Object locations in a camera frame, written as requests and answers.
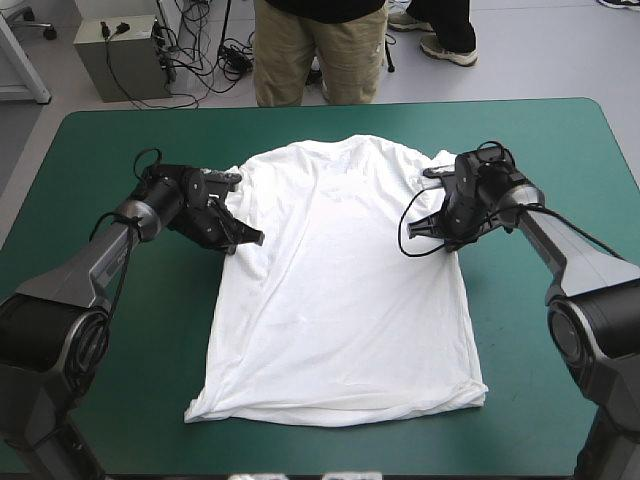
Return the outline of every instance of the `leg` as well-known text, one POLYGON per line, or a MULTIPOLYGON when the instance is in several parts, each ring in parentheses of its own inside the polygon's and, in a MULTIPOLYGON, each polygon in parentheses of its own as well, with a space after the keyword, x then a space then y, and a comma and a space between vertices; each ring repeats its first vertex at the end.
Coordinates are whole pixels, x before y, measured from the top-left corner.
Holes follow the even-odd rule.
POLYGON ((428 21, 436 32, 440 45, 456 53, 476 49, 476 34, 469 22, 470 0, 413 0, 407 13, 428 21))
POLYGON ((255 0, 254 83, 261 107, 300 105, 315 53, 301 19, 255 0))
POLYGON ((329 103, 371 103, 384 57, 387 7, 340 24, 307 21, 318 45, 329 103))

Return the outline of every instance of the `power cord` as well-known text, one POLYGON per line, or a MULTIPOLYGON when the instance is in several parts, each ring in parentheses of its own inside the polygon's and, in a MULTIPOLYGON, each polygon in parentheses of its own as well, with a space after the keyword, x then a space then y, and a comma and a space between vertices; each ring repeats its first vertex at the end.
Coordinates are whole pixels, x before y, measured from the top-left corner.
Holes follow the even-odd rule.
POLYGON ((141 100, 139 98, 135 98, 133 97, 122 85, 122 83, 120 82, 120 80, 118 79, 114 68, 113 68, 113 64, 111 62, 111 41, 118 35, 122 35, 123 33, 128 32, 131 29, 131 26, 126 23, 126 22, 121 22, 117 27, 115 32, 111 33, 111 29, 109 28, 109 26, 107 25, 106 22, 102 21, 100 22, 100 33, 102 35, 102 38, 104 39, 104 44, 105 44, 105 55, 106 55, 106 63, 107 63, 107 68, 109 69, 109 73, 111 74, 111 77, 113 78, 113 81, 115 82, 116 86, 118 87, 118 89, 124 94, 125 97, 127 97, 127 100, 129 100, 129 102, 137 109, 137 110, 143 110, 143 108, 140 106, 144 106, 146 108, 149 109, 159 109, 159 110, 176 110, 179 108, 187 108, 187 107, 191 107, 191 106, 196 106, 196 108, 198 108, 200 106, 199 100, 197 98, 195 98, 193 95, 188 94, 188 93, 176 93, 176 94, 172 94, 171 92, 169 92, 169 90, 167 89, 167 84, 165 84, 165 90, 167 90, 168 93, 172 94, 172 95, 179 95, 179 96, 187 96, 189 98, 191 98, 191 102, 189 103, 185 103, 182 105, 174 105, 172 107, 167 107, 164 105, 151 105, 147 102, 145 102, 144 100, 141 100))

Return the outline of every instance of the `metal stand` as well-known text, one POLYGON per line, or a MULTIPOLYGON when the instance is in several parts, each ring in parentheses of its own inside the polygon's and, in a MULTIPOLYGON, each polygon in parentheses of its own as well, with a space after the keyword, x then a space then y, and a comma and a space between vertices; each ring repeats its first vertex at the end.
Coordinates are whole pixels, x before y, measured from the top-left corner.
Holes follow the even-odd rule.
POLYGON ((33 68, 2 15, 0 15, 0 50, 4 52, 6 60, 19 77, 19 81, 15 84, 0 86, 0 101, 35 100, 40 104, 49 103, 51 101, 49 90, 44 86, 38 72, 33 68))

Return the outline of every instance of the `black tripod leg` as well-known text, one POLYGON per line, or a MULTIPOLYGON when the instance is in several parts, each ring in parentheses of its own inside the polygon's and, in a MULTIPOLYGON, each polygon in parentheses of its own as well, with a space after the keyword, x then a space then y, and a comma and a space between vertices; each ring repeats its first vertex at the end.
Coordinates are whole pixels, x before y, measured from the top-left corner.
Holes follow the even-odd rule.
POLYGON ((396 71, 396 67, 393 64, 393 60, 391 60, 391 51, 389 50, 389 42, 387 42, 386 40, 384 41, 384 51, 387 54, 387 64, 389 65, 389 67, 387 68, 387 71, 390 73, 393 73, 396 71))

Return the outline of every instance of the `wire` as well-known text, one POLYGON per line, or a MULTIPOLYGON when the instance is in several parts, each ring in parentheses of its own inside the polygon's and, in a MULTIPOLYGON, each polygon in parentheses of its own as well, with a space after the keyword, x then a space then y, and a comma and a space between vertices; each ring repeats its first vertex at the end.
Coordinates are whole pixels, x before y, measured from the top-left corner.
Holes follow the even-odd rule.
MULTIPOLYGON (((436 247, 436 248, 434 248, 434 249, 432 249, 432 250, 430 250, 428 252, 419 253, 419 254, 408 253, 402 246, 402 237, 401 237, 402 223, 404 222, 405 216, 407 215, 407 212, 409 211, 409 209, 411 208, 413 203, 426 190, 427 189, 420 190, 411 199, 411 202, 409 202, 409 205, 407 206, 407 208, 403 212, 402 216, 400 217, 400 222, 398 223, 398 247, 400 248, 400 251, 403 254, 405 254, 406 256, 408 256, 408 257, 424 257, 424 256, 427 256, 427 255, 431 255, 432 253, 437 252, 438 250, 440 250, 442 247, 445 246, 445 243, 443 243, 439 247, 436 247)), ((488 225, 489 228, 493 229, 493 221, 495 220, 495 217, 497 215, 499 215, 501 213, 504 213, 506 211, 509 211, 509 210, 514 210, 514 209, 519 210, 519 212, 516 213, 516 221, 515 221, 515 225, 514 225, 515 228, 518 227, 518 224, 520 222, 520 216, 522 215, 522 212, 524 212, 524 211, 532 211, 532 212, 544 213, 546 215, 550 215, 550 216, 556 218, 557 220, 561 221, 563 224, 565 224, 567 227, 571 228, 573 231, 578 233, 583 238, 587 239, 591 243, 593 243, 593 244, 599 246, 600 248, 602 248, 604 251, 606 251, 612 257, 615 257, 615 258, 617 258, 619 260, 625 261, 625 258, 622 255, 620 255, 618 252, 616 252, 613 248, 611 248, 609 245, 604 243, 602 240, 598 240, 596 237, 594 237, 590 233, 586 232, 585 230, 581 229, 580 227, 578 227, 577 225, 575 225, 574 223, 569 221, 567 218, 565 218, 564 216, 562 216, 561 214, 559 214, 555 210, 551 210, 550 208, 547 208, 547 207, 545 207, 543 205, 539 205, 539 204, 528 204, 528 205, 518 204, 518 205, 512 205, 510 207, 505 207, 505 208, 500 208, 498 210, 494 210, 493 212, 488 213, 485 216, 485 219, 482 222, 477 223, 476 225, 469 227, 469 229, 467 231, 474 232, 471 236, 464 237, 464 238, 460 239, 459 241, 455 241, 455 244, 456 245, 460 245, 460 246, 464 246, 464 245, 467 245, 468 243, 471 243, 471 242, 477 240, 479 235, 475 235, 475 234, 478 232, 478 229, 482 228, 484 225, 488 225)))
POLYGON ((411 257, 411 258, 426 257, 428 255, 436 253, 438 250, 444 248, 444 246, 445 246, 445 243, 441 243, 437 247, 432 248, 431 250, 429 250, 427 252, 423 252, 423 253, 409 253, 402 246, 402 223, 404 222, 404 218, 407 216, 407 213, 409 212, 409 210, 413 206, 414 202, 420 197, 420 195, 422 195, 427 190, 428 190, 427 188, 423 188, 422 190, 420 190, 418 193, 416 193, 414 195, 414 197, 409 202, 409 205, 407 205, 407 208, 405 208, 404 212, 402 212, 402 216, 400 217, 400 221, 398 222, 398 248, 407 257, 411 257))
POLYGON ((113 78, 113 81, 115 82, 116 86, 118 87, 118 89, 124 94, 125 97, 127 97, 127 100, 129 100, 129 103, 131 103, 131 105, 133 105, 137 110, 143 110, 143 108, 140 105, 143 105, 146 108, 149 109, 159 109, 159 110, 176 110, 179 108, 187 108, 187 107, 191 107, 191 106, 196 106, 196 108, 198 108, 200 106, 199 100, 196 99, 193 95, 190 94, 177 94, 177 95, 182 95, 182 96, 188 96, 192 98, 192 101, 190 103, 185 103, 182 105, 174 105, 172 107, 167 107, 164 105, 151 105, 147 102, 145 102, 144 100, 140 100, 138 98, 134 98, 125 88, 124 86, 120 83, 120 80, 118 80, 118 77, 113 69, 113 65, 111 63, 111 50, 110 50, 110 45, 111 45, 111 40, 113 40, 113 38, 117 35, 120 35, 119 32, 114 32, 112 33, 109 37, 105 38, 104 40, 104 45, 105 45, 105 53, 106 53, 106 62, 107 62, 107 67, 109 69, 109 73, 111 74, 111 77, 113 78))
POLYGON ((564 223, 567 227, 571 228, 576 233, 580 234, 582 237, 584 237, 587 240, 589 240, 591 243, 594 243, 594 244, 598 245, 600 248, 605 250, 611 256, 613 256, 613 257, 615 257, 615 258, 617 258, 619 260, 624 260, 624 257, 622 255, 620 255, 618 252, 616 252, 609 245, 604 243, 602 240, 598 240, 596 237, 594 237, 590 233, 587 233, 586 231, 584 231, 583 229, 581 229, 577 225, 571 223, 569 220, 567 220, 565 217, 560 215, 558 212, 556 212, 554 210, 551 210, 549 208, 546 208, 546 207, 544 207, 542 205, 522 205, 522 207, 524 207, 525 210, 530 210, 530 211, 533 211, 533 212, 541 212, 541 213, 546 213, 547 215, 551 215, 552 217, 560 220, 562 223, 564 223))
POLYGON ((162 163, 162 150, 159 148, 145 148, 138 152, 136 157, 133 159, 133 175, 140 181, 144 182, 144 179, 138 174, 138 162, 142 157, 144 157, 147 153, 156 152, 156 159, 153 161, 152 165, 159 165, 162 163))
POLYGON ((174 46, 169 51, 177 51, 186 58, 170 58, 168 63, 174 69, 184 69, 192 74, 195 79, 206 90, 204 95, 198 100, 201 101, 210 93, 224 94, 230 91, 253 68, 253 37, 252 32, 247 43, 243 43, 235 38, 226 38, 226 26, 231 8, 231 2, 227 2, 225 13, 223 34, 220 39, 215 62, 207 58, 211 46, 211 36, 207 33, 209 23, 210 6, 208 2, 202 0, 192 2, 186 8, 181 9, 183 14, 182 25, 185 31, 193 37, 192 47, 183 47, 179 43, 178 35, 171 28, 161 26, 160 29, 168 32, 170 40, 174 46), (229 82, 229 85, 221 88, 216 87, 216 73, 220 74, 229 82))

